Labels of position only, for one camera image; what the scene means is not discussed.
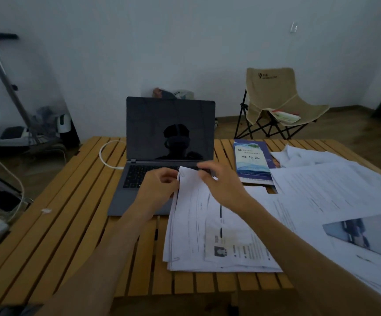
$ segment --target black screen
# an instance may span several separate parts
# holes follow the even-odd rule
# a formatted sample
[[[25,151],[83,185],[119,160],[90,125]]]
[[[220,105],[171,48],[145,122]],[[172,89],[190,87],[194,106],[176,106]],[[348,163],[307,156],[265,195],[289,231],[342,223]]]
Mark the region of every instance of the black screen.
[[[127,157],[212,160],[215,102],[128,97]]]

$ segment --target forearm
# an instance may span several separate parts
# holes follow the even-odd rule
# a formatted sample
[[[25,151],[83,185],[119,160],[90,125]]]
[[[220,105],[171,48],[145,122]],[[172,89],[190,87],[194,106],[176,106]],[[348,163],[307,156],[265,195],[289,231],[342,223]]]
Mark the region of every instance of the forearm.
[[[132,205],[85,264],[39,311],[47,315],[106,315],[118,278],[147,219]]]
[[[258,235],[300,295],[323,315],[378,315],[381,296],[304,242],[253,198],[233,209]]]

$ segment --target folding chair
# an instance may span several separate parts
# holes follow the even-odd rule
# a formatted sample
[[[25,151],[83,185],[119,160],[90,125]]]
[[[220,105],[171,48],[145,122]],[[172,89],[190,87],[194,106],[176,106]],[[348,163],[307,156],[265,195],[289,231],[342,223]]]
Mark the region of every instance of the folding chair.
[[[316,122],[329,108],[328,105],[310,105],[299,97],[292,68],[248,68],[246,90],[240,104],[240,115],[234,138],[249,135],[253,139],[252,134],[262,130],[266,137],[280,134],[283,139],[291,139],[310,122]],[[274,110],[298,115],[300,119],[292,123],[280,121],[272,115],[271,111]],[[246,118],[247,128],[238,134],[242,113]],[[261,118],[267,119],[268,123],[261,125],[259,123]]]

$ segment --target purple booklet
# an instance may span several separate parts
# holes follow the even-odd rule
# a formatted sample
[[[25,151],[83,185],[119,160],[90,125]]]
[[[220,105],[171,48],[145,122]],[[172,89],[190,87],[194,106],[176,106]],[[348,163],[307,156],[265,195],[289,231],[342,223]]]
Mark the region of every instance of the purple booklet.
[[[236,139],[233,147],[236,172],[242,182],[273,185],[269,169],[276,166],[265,142]]]

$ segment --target charging cable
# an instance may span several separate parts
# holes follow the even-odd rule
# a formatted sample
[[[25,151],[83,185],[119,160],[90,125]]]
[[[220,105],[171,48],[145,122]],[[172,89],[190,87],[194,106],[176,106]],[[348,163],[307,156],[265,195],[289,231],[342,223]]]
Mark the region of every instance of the charging cable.
[[[24,189],[24,187],[23,187],[23,184],[22,184],[22,182],[20,181],[20,179],[16,176],[16,175],[14,175],[11,171],[9,171],[8,169],[7,169],[7,167],[6,166],[4,166],[1,162],[0,162],[0,165],[10,174],[10,175],[12,175],[17,181],[18,181],[18,183],[19,183],[19,185],[20,185],[20,190],[21,190],[21,199],[20,199],[20,202],[19,202],[19,204],[18,204],[18,206],[14,209],[14,210],[12,210],[11,212],[9,212],[8,213],[8,217],[9,218],[6,218],[5,216],[0,216],[0,217],[4,217],[4,218],[6,218],[6,223],[9,223],[13,218],[14,218],[14,216],[16,215],[16,213],[19,211],[19,209],[20,209],[20,207],[22,206],[22,203],[23,203],[23,200],[24,200],[24,198],[25,198],[25,189]]]
[[[105,144],[100,148],[100,159],[101,159],[101,162],[103,162],[103,164],[104,164],[105,166],[108,166],[108,167],[111,168],[111,169],[123,170],[123,169],[124,169],[123,166],[111,166],[111,165],[108,165],[106,162],[104,162],[103,157],[102,157],[102,155],[101,155],[101,153],[103,152],[103,149],[106,147],[106,145],[107,145],[107,144],[110,144],[110,143],[113,143],[113,142],[122,142],[122,143],[126,144],[126,142],[123,142],[123,141],[121,141],[121,140],[114,140],[114,141],[110,141],[110,142],[105,143]]]

